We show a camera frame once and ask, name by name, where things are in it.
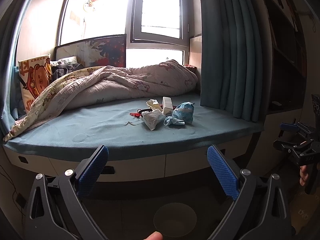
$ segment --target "white box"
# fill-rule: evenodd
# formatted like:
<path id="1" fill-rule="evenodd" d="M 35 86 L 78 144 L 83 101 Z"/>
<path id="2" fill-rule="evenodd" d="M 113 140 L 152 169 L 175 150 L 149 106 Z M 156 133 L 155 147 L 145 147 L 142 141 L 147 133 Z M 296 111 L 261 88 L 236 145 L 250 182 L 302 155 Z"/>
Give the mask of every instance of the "white box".
<path id="1" fill-rule="evenodd" d="M 172 101 L 171 98 L 163 97 L 162 99 L 162 113 L 164 115 L 170 114 L 173 112 Z"/>

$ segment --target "blue gripper pad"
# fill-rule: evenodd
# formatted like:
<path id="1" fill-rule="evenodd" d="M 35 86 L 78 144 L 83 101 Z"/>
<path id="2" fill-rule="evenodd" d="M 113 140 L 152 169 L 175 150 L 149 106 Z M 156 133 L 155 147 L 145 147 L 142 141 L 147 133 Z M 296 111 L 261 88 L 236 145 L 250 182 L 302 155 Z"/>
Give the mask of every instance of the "blue gripper pad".
<path id="1" fill-rule="evenodd" d="M 299 132 L 299 127 L 296 124 L 289 124 L 289 123 L 281 123 L 279 128 L 283 131 L 287 132 Z"/>
<path id="2" fill-rule="evenodd" d="M 102 146 L 101 148 L 98 148 L 93 155 L 94 157 L 91 160 L 88 160 L 89 164 L 87 164 L 87 167 L 85 167 L 77 180 L 76 194 L 78 197 L 87 197 L 90 194 L 108 161 L 108 148 Z"/>
<path id="3" fill-rule="evenodd" d="M 207 151 L 208 162 L 216 174 L 224 192 L 227 196 L 236 200 L 239 195 L 238 179 L 222 158 L 220 153 L 210 146 Z"/>

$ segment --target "red cord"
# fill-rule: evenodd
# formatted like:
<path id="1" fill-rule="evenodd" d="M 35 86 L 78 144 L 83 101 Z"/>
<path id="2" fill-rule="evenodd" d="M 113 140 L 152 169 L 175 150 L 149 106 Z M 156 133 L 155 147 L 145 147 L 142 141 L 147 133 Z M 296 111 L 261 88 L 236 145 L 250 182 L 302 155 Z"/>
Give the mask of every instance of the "red cord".
<path id="1" fill-rule="evenodd" d="M 138 114 L 138 113 L 130 113 L 131 116 L 134 116 L 134 117 L 137 117 L 137 118 L 140 118 L 141 114 Z"/>

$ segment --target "pillow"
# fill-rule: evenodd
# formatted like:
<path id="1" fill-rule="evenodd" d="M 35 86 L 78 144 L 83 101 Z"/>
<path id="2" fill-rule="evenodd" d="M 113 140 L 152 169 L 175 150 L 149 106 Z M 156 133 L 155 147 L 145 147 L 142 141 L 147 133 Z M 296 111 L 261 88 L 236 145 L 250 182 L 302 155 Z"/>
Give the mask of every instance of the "pillow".
<path id="1" fill-rule="evenodd" d="M 51 78 L 50 54 L 18 61 L 22 100 L 26 113 L 33 101 L 49 85 Z"/>
<path id="2" fill-rule="evenodd" d="M 72 56 L 72 57 L 65 57 L 57 61 L 50 61 L 50 64 L 52 67 L 56 67 L 57 65 L 60 65 L 60 64 L 72 65 L 72 64 L 78 64 L 78 62 L 77 62 L 77 57 Z"/>

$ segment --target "drawer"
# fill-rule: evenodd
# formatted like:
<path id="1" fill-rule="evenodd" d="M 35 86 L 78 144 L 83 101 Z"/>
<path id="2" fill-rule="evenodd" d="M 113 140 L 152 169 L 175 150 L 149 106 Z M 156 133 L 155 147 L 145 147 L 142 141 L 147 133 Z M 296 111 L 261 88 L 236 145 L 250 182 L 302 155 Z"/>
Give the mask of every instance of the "drawer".
<path id="1" fill-rule="evenodd" d="M 3 148 L 13 165 L 36 173 L 57 176 L 49 158 L 31 154 L 19 154 L 5 146 Z"/>
<path id="2" fill-rule="evenodd" d="M 167 154 L 165 161 L 165 177 L 209 167 L 207 149 L 207 147 L 202 147 L 186 152 Z"/>
<path id="3" fill-rule="evenodd" d="M 58 174 L 63 174 L 67 169 L 75 169 L 79 164 L 79 162 L 68 162 L 52 158 L 50 161 Z M 101 174 L 98 181 L 116 182 L 163 178 L 164 165 L 165 155 L 109 161 L 107 166 L 112 166 L 115 174 Z"/>

